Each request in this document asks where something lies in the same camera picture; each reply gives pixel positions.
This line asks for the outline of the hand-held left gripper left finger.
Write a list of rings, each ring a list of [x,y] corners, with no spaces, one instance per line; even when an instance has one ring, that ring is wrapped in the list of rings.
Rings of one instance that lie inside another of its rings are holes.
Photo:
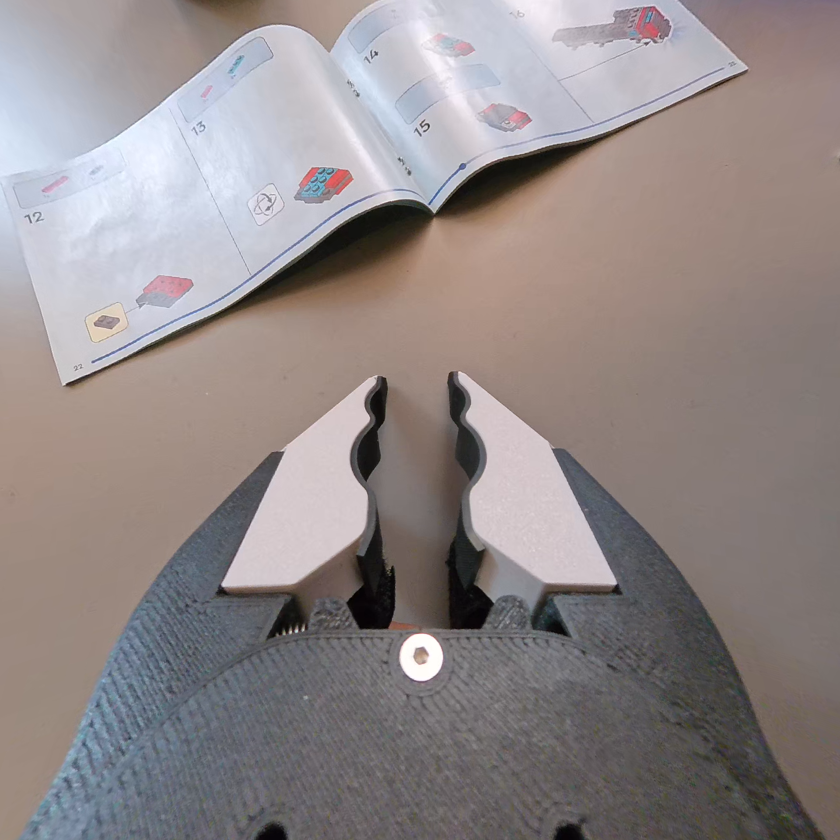
[[[374,596],[385,577],[368,479],[381,458],[386,379],[372,376],[286,446],[223,581],[228,594]]]

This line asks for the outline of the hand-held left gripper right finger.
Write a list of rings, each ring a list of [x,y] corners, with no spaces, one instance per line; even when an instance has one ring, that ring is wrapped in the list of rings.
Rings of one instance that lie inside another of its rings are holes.
[[[616,578],[549,441],[464,372],[449,375],[448,392],[469,479],[455,539],[461,586],[493,601],[613,592]]]

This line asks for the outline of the brick building instruction booklet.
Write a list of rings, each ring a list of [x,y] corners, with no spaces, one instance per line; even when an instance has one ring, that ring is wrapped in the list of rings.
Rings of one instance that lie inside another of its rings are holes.
[[[115,139],[9,176],[68,384],[225,310],[340,226],[747,69],[682,3],[377,2],[259,28]]]

